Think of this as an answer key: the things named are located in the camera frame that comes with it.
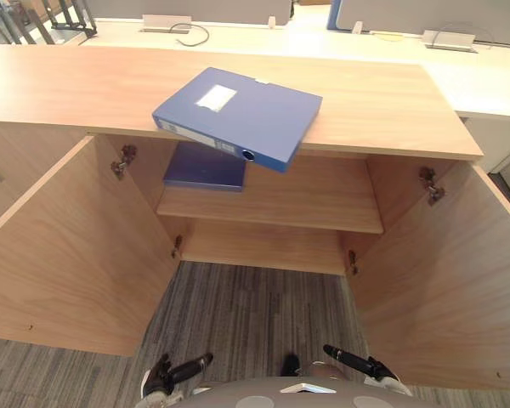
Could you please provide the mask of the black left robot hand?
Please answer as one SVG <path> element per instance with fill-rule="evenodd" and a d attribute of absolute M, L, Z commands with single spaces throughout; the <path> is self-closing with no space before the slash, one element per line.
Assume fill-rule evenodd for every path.
<path fill-rule="evenodd" d="M 206 353 L 182 365 L 172 367 L 168 354 L 163 354 L 156 364 L 144 374 L 141 397 L 160 392 L 166 396 L 173 393 L 175 386 L 204 372 L 213 361 L 213 354 Z"/>

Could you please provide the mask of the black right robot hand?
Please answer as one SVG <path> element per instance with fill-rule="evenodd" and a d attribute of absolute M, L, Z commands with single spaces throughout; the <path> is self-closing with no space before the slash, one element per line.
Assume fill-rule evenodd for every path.
<path fill-rule="evenodd" d="M 364 384 L 384 388 L 397 394 L 412 397 L 412 392 L 381 361 L 369 356 L 367 359 L 351 354 L 341 348 L 325 344 L 324 352 L 334 360 L 365 375 Z"/>

